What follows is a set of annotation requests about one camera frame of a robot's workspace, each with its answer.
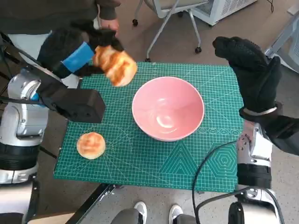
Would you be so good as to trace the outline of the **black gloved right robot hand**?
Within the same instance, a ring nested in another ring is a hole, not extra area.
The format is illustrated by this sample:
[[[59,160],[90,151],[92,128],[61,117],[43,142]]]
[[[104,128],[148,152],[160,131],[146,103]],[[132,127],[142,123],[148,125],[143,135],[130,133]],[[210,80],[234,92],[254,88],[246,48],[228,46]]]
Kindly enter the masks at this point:
[[[233,69],[245,109],[261,114],[276,107],[282,76],[279,57],[268,59],[259,46],[240,37],[219,36],[213,47],[215,55],[226,59]]]

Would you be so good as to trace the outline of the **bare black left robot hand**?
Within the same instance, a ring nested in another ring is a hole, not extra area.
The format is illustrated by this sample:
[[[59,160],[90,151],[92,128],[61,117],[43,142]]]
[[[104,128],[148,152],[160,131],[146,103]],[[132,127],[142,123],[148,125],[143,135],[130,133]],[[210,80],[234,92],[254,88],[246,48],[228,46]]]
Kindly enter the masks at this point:
[[[111,46],[119,52],[124,50],[115,31],[96,29],[91,20],[73,21],[51,32],[42,44],[37,60],[60,79],[70,74],[78,77],[103,74],[101,68],[89,64],[98,46]]]

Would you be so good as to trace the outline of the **person's hand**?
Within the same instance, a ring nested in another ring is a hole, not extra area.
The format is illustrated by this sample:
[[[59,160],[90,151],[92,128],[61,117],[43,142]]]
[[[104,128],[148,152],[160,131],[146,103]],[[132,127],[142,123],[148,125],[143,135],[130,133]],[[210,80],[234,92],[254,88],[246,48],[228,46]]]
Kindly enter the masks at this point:
[[[115,32],[118,32],[118,30],[119,30],[119,21],[118,21],[118,19],[113,19],[113,20],[100,19],[100,27],[105,28],[105,29],[114,30]]]

